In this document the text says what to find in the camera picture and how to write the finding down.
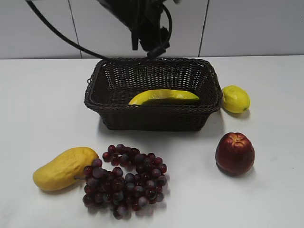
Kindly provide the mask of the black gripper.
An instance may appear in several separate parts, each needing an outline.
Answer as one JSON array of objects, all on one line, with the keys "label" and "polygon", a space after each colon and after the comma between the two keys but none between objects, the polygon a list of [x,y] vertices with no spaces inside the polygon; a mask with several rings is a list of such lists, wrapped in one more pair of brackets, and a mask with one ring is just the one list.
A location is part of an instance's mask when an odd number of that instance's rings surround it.
[{"label": "black gripper", "polygon": [[165,12],[171,15],[162,0],[100,0],[99,3],[131,32],[132,50],[138,45],[147,53],[164,53],[170,46],[171,29],[160,26]]}]

